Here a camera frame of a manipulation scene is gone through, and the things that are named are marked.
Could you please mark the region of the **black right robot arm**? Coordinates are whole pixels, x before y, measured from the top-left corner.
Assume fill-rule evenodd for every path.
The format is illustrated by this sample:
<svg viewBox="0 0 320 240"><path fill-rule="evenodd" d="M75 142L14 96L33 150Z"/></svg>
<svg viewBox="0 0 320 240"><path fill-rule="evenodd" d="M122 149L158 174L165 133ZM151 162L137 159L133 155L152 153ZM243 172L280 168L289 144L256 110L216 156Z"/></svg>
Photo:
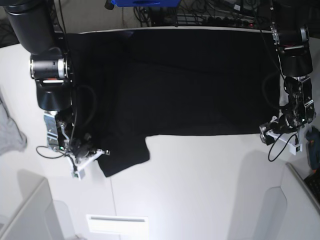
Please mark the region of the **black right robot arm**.
<svg viewBox="0 0 320 240"><path fill-rule="evenodd" d="M92 94L93 109L87 125L97 109L97 97L87 85L76 85L68 38L51 17L50 0L2 0L1 7L19 43L30 53L29 71L35 81L38 106L44 111L46 148L67 157L71 174L82 179L85 168L109 150L93 146L88 133L77 136L77 91Z"/></svg>

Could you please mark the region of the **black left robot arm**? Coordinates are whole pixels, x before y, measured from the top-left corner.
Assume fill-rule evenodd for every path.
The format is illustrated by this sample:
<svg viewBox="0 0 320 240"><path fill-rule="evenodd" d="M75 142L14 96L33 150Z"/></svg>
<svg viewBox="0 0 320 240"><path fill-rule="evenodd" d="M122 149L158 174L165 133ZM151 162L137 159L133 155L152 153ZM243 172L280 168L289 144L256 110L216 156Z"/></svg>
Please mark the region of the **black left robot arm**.
<svg viewBox="0 0 320 240"><path fill-rule="evenodd" d="M281 29L273 22L270 30L279 60L275 66L283 79L288 103L280 106L269 101L265 87L273 75L266 77L262 83L263 96L272 108L282 113L259 127L261 141L266 145L274 144L284 134L297 133L316 116L309 76L313 71L313 63L307 27Z"/></svg>

